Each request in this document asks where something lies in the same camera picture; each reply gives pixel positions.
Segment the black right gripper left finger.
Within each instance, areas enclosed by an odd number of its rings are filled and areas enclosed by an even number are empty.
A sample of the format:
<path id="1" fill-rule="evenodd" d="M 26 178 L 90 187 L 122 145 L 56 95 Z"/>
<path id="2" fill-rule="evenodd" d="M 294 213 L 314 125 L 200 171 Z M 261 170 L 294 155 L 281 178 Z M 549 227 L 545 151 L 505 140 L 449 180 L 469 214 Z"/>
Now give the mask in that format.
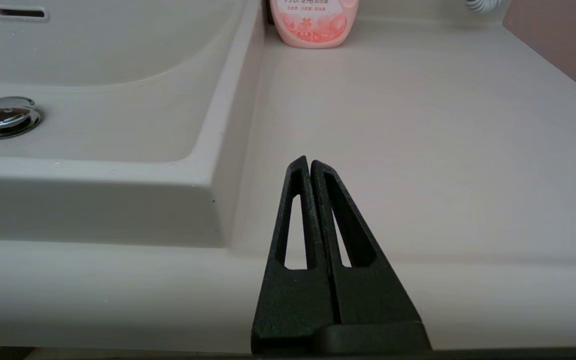
<path id="1" fill-rule="evenodd" d="M 332 271 L 336 226 L 325 213 L 316 165 L 300 156 L 286 168 L 253 325 L 254 355 L 338 355 L 339 306 Z M 301 207 L 306 267 L 286 265 L 293 201 Z"/>

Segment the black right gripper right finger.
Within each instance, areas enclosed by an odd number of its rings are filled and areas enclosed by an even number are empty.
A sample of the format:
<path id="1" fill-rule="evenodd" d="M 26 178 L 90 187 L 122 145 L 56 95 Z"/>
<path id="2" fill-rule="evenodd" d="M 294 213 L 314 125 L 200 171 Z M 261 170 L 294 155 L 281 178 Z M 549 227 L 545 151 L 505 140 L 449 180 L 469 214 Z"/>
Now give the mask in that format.
<path id="1" fill-rule="evenodd" d="M 429 351 L 418 310 L 339 174 L 313 161 L 311 180 L 333 305 L 333 323 L 315 333 L 317 351 Z"/>

